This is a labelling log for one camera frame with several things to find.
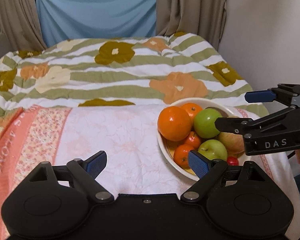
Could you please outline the pink white floral towel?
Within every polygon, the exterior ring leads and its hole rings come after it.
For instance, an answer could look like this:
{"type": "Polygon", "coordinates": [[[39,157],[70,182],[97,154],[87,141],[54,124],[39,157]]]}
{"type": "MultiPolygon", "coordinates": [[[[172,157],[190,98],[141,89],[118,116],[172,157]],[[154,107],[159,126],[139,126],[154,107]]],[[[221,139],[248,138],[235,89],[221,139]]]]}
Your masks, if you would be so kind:
{"type": "Polygon", "coordinates": [[[193,180],[164,157],[157,140],[163,105],[18,108],[0,117],[0,239],[8,232],[1,206],[42,161],[65,165],[104,151],[97,181],[113,195],[181,194],[193,180]]]}

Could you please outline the beige curtain right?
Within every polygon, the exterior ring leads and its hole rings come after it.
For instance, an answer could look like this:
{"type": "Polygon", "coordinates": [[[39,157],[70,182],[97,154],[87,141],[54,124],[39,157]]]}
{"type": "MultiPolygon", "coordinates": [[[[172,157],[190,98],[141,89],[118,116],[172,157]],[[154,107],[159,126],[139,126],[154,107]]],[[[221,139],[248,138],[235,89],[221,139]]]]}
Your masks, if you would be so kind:
{"type": "Polygon", "coordinates": [[[193,33],[218,49],[226,23],[226,0],[156,0],[156,34],[193,33]]]}

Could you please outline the beige curtain left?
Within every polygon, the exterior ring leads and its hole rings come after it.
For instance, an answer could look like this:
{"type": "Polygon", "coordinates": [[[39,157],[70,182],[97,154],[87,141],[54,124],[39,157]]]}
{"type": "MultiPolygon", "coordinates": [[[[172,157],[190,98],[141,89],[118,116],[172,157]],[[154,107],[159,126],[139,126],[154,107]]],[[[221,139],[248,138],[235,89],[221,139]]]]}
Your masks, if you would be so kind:
{"type": "Polygon", "coordinates": [[[0,30],[14,50],[42,51],[47,48],[35,0],[0,0],[0,30]]]}

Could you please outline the cream oval bowl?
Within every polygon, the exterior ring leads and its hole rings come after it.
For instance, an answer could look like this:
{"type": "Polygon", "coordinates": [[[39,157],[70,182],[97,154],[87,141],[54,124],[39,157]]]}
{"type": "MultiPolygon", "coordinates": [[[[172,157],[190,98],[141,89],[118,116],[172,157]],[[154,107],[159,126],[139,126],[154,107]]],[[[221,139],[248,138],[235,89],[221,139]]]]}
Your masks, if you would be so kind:
{"type": "Polygon", "coordinates": [[[167,161],[182,175],[198,181],[187,154],[198,150],[208,159],[232,157],[234,164],[247,158],[241,135],[219,132],[212,124],[217,117],[247,118],[240,108],[226,107],[204,98],[180,99],[164,108],[158,117],[158,143],[167,161]]]}

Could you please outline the mandarin in bowl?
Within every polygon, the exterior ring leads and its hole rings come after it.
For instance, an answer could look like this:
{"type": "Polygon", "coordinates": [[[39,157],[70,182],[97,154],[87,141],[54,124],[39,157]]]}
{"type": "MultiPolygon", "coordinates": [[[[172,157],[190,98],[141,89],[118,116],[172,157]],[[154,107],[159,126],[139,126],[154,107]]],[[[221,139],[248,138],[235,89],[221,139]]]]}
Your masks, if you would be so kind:
{"type": "Polygon", "coordinates": [[[191,122],[193,122],[196,115],[203,110],[202,107],[200,107],[198,104],[191,102],[183,104],[181,108],[187,112],[191,119],[191,122]]]}

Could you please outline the small mandarin orange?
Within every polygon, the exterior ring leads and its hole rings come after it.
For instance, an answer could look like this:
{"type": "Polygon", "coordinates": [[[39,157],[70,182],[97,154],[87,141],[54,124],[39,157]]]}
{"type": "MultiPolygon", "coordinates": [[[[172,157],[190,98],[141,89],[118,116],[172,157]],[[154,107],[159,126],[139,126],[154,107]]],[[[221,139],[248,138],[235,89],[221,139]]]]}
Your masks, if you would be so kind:
{"type": "Polygon", "coordinates": [[[178,164],[181,168],[190,168],[188,162],[188,155],[191,150],[194,148],[190,145],[182,144],[179,145],[173,154],[173,160],[176,164],[178,164]]]}

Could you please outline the red cherry tomato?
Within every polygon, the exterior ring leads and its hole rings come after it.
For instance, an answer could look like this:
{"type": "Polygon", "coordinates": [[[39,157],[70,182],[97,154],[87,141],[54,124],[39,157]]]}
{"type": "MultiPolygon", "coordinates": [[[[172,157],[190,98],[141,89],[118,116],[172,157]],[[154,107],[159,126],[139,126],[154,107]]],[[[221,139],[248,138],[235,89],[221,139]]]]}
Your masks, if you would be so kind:
{"type": "Polygon", "coordinates": [[[238,159],[234,156],[228,156],[227,163],[230,166],[238,166],[239,165],[238,159]]]}

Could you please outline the green striped floral quilt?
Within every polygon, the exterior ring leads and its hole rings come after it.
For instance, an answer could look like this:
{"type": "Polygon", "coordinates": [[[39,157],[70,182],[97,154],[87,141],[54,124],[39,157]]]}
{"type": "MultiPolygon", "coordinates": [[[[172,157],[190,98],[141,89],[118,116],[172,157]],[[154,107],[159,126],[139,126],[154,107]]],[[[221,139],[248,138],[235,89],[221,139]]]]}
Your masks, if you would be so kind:
{"type": "Polygon", "coordinates": [[[65,40],[42,51],[0,58],[0,117],[32,105],[78,107],[95,100],[136,105],[206,98],[258,116],[251,86],[202,37],[185,32],[150,38],[65,40]]]}

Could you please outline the green apple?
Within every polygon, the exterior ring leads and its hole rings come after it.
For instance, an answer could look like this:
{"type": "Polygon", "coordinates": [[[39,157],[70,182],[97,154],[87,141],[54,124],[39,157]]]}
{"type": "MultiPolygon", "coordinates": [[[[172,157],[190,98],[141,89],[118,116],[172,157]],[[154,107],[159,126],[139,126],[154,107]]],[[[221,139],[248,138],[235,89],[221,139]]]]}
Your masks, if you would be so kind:
{"type": "Polygon", "coordinates": [[[215,127],[215,121],[222,115],[214,109],[200,111],[193,121],[195,132],[203,139],[210,139],[219,135],[220,131],[215,127]]]}
{"type": "Polygon", "coordinates": [[[203,142],[197,151],[209,160],[222,159],[227,161],[228,158],[226,147],[216,139],[210,139],[203,142]]]}

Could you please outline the large red-yellow apple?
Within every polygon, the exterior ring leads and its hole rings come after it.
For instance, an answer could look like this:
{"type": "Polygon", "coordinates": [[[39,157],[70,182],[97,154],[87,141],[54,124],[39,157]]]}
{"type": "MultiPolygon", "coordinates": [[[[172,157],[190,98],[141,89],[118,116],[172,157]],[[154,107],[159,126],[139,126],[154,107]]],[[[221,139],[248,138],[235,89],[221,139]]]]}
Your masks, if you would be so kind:
{"type": "Polygon", "coordinates": [[[240,134],[221,132],[217,135],[217,140],[225,146],[228,155],[242,155],[244,153],[243,136],[240,134]]]}

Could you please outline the beige curtain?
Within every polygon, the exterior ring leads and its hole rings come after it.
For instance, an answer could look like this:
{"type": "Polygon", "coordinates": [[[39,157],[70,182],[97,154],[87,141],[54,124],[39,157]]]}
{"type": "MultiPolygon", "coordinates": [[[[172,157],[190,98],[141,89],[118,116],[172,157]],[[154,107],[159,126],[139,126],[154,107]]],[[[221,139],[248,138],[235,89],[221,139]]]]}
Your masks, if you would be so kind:
{"type": "Polygon", "coordinates": [[[14,50],[42,51],[47,48],[35,0],[0,0],[0,30],[14,50]]]}
{"type": "Polygon", "coordinates": [[[226,23],[226,0],[156,0],[156,34],[193,33],[218,49],[226,23]]]}

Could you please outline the blue fabric sheet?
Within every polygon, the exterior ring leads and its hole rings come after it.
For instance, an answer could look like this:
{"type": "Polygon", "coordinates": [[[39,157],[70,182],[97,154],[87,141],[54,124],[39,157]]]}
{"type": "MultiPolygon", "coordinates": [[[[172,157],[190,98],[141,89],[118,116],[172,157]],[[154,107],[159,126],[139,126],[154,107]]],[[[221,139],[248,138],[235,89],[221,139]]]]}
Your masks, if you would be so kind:
{"type": "Polygon", "coordinates": [[[156,0],[36,0],[45,44],[67,39],[151,37],[156,0]]]}

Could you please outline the large orange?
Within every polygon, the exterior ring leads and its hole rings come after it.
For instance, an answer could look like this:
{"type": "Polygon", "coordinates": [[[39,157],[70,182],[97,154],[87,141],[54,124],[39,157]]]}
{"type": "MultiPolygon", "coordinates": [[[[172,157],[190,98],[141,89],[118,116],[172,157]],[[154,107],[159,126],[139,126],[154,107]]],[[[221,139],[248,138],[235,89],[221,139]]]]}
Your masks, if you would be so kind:
{"type": "Polygon", "coordinates": [[[182,141],[189,135],[192,122],[187,111],[177,106],[170,106],[160,112],[157,127],[165,139],[182,141]]]}

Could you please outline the small mandarin with stem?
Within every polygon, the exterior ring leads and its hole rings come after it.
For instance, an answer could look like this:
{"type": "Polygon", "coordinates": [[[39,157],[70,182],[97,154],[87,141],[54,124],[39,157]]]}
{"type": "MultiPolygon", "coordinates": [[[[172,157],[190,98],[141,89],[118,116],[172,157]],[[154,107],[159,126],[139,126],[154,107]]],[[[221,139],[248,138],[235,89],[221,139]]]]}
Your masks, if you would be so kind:
{"type": "Polygon", "coordinates": [[[201,137],[194,131],[191,131],[184,139],[184,144],[192,146],[195,150],[197,150],[202,143],[201,137]]]}

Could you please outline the brown kiwi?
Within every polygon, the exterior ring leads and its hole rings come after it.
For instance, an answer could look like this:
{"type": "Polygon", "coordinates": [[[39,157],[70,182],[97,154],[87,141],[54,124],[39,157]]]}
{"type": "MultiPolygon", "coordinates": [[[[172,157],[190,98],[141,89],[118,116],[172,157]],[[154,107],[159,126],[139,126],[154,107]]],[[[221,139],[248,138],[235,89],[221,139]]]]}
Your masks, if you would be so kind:
{"type": "Polygon", "coordinates": [[[226,113],[225,111],[223,111],[222,109],[217,108],[217,107],[207,107],[207,109],[214,109],[214,110],[218,111],[224,118],[229,116],[228,113],[226,113]]]}

